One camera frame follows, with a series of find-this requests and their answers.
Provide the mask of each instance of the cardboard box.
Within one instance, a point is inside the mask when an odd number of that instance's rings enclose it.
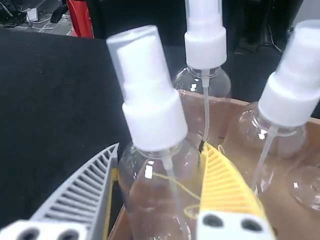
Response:
[[[246,102],[231,101],[231,116],[239,113]],[[320,119],[311,118],[308,128],[308,158],[300,165],[320,164]],[[261,199],[271,225],[276,229],[278,240],[319,240],[320,212],[307,209],[296,202],[287,187],[287,178],[272,185]],[[110,233],[109,240],[132,240],[129,221],[122,208]]]

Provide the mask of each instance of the clear plastic bottle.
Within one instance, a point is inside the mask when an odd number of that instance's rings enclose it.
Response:
[[[163,157],[172,159],[172,173],[166,171]],[[119,162],[119,184],[134,239],[195,239],[196,219],[189,215],[196,216],[200,200],[180,185],[177,192],[172,191],[170,178],[200,196],[203,179],[199,161],[198,150],[187,140],[162,153],[127,147]]]
[[[221,66],[227,60],[222,0],[185,0],[186,65],[173,86],[180,91],[192,141],[217,146],[224,136],[231,98],[231,82]]]
[[[258,195],[306,154],[305,124],[320,99],[319,28],[319,21],[297,24],[259,102],[233,119],[223,141],[224,154]]]
[[[205,131],[205,98],[201,70],[185,67],[177,74],[173,86],[180,93],[189,129],[188,138],[198,146]],[[224,136],[227,128],[231,101],[231,82],[221,67],[210,69],[208,97],[208,142],[217,146],[218,138]]]
[[[259,111],[258,102],[248,104],[230,123],[222,143],[224,154],[251,186],[259,159],[273,125]],[[252,190],[257,195],[266,191],[271,182],[277,182],[288,173],[306,151],[307,130],[305,125],[277,129],[259,181]]]
[[[315,89],[320,95],[320,20],[307,20],[296,26],[297,32],[304,34],[305,49],[308,55],[302,55],[301,58],[313,66],[310,76],[317,80]],[[314,151],[319,151],[319,147],[309,150],[304,165],[294,169],[288,178],[288,189],[293,198],[303,204],[305,207],[320,211],[320,154],[313,156]]]
[[[156,26],[107,39],[132,144],[119,184],[135,240],[195,239],[203,171]]]

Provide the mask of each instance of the black surface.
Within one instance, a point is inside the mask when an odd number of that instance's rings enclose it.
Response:
[[[129,142],[105,42],[0,29],[0,227],[28,219],[74,171],[110,144]],[[165,47],[172,75],[184,49]],[[257,101],[279,56],[234,54],[233,97]],[[121,203],[119,191],[111,220]]]

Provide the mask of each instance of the white cap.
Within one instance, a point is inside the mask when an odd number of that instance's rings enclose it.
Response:
[[[186,64],[197,70],[220,67],[227,60],[227,33],[222,0],[185,0]]]
[[[188,127],[173,89],[156,26],[143,26],[106,40],[124,103],[132,142],[143,151],[166,150],[181,142]]]
[[[266,83],[258,108],[274,124],[305,124],[320,99],[320,20],[296,25],[277,70]]]

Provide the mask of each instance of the floor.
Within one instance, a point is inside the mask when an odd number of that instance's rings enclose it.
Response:
[[[37,8],[37,21],[29,21],[27,17],[26,23],[14,27],[13,30],[73,36],[73,26],[69,12],[64,14],[58,23],[50,22],[51,14],[60,4],[61,1],[59,0],[46,0]]]

